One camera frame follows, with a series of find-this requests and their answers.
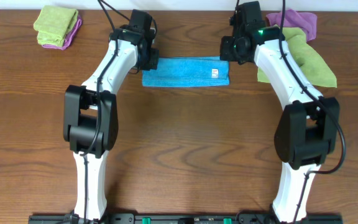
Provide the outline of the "blue microfiber cloth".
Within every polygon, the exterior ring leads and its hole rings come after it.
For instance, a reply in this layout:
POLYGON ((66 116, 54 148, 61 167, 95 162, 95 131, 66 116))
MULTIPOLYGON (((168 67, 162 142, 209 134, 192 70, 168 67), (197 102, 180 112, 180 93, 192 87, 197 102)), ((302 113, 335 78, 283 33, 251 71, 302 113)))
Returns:
POLYGON ((157 69, 142 72, 142 85, 193 88, 230 84, 229 62, 218 56, 160 58, 157 69))

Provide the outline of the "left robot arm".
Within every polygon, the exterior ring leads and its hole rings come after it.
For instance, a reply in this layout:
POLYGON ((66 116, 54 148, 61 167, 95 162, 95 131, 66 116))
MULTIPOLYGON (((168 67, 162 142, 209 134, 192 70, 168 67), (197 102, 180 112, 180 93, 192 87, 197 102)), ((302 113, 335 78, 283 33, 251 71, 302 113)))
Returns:
POLYGON ((108 50, 92 76, 65 91, 63 138, 70 145, 77 170, 77 201, 64 223, 106 220, 106 163, 119 130, 117 93, 132 69, 155 70, 159 52, 153 17, 134 9, 129 22, 113 29, 108 50))

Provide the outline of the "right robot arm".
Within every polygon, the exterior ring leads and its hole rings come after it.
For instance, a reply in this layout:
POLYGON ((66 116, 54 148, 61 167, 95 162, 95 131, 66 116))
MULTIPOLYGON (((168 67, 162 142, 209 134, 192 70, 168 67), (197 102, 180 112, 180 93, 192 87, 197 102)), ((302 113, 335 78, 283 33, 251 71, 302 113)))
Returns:
POLYGON ((239 214, 240 223, 342 223, 335 214, 309 215, 306 202, 314 177, 336 172, 321 170, 327 155, 342 138, 339 103, 325 98, 293 59, 283 27, 266 26, 258 1, 237 3, 229 20, 232 35, 221 40, 220 59, 254 63, 267 76, 282 106, 274 146, 282 161, 277 196, 268 213, 239 214))

